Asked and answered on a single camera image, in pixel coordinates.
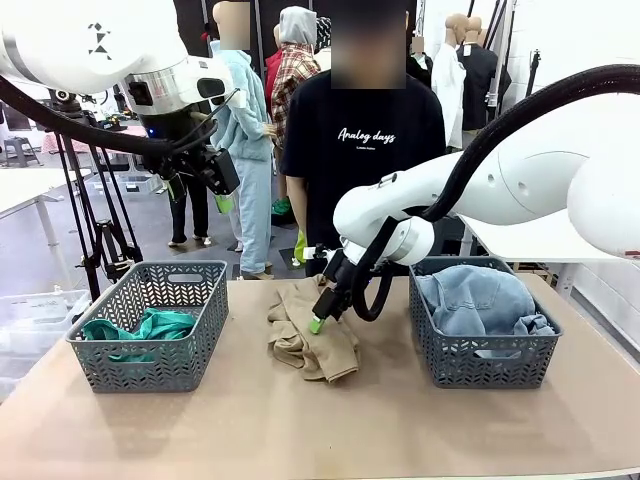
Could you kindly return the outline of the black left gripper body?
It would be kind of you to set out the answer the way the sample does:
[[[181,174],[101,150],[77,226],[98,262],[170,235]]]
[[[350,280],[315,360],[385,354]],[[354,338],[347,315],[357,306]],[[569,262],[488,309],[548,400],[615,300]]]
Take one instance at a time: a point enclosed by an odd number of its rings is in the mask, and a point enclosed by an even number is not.
[[[185,179],[190,178],[215,195],[232,194],[240,185],[231,156],[225,149],[199,147],[165,158],[159,168],[160,178],[167,184],[175,173],[180,174],[184,186]]]

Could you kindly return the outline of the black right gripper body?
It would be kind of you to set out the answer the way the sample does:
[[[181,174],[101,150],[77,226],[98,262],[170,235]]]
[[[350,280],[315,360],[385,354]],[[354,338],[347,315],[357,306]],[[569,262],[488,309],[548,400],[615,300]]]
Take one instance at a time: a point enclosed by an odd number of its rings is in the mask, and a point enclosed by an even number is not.
[[[323,291],[323,296],[330,301],[352,301],[363,295],[362,278],[356,279],[359,272],[357,264],[344,253],[343,249],[334,251],[324,271],[324,276],[330,281]]]

